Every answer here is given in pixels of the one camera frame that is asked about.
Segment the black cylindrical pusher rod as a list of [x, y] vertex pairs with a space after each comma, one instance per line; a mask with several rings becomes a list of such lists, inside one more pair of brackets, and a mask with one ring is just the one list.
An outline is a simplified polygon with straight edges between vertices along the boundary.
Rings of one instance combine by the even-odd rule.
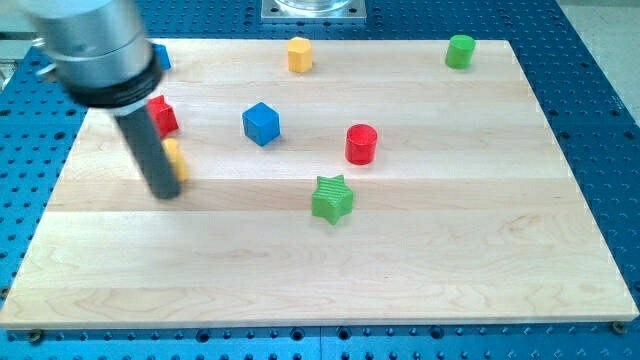
[[161, 200], [177, 197], [181, 185], [146, 107], [117, 110], [114, 119], [152, 195]]

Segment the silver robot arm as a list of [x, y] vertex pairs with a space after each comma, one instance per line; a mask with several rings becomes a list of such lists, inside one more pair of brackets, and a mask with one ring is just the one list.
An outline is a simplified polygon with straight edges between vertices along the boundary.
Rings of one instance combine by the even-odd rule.
[[22, 0], [54, 78], [77, 103], [109, 111], [158, 199], [181, 192], [147, 110], [163, 71], [130, 0]]

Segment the blue block behind arm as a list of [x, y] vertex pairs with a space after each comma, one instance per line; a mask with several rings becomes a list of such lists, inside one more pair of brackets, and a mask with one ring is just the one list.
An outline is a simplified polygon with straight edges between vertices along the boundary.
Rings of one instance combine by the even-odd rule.
[[158, 59], [161, 69], [163, 71], [169, 70], [172, 67], [172, 64], [166, 46], [163, 44], [153, 43], [152, 48]]

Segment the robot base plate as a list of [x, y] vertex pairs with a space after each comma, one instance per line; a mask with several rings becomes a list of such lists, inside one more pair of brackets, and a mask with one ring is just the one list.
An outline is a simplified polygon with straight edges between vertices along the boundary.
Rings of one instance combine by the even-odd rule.
[[304, 20], [357, 20], [367, 18], [365, 0], [262, 0], [266, 22]]

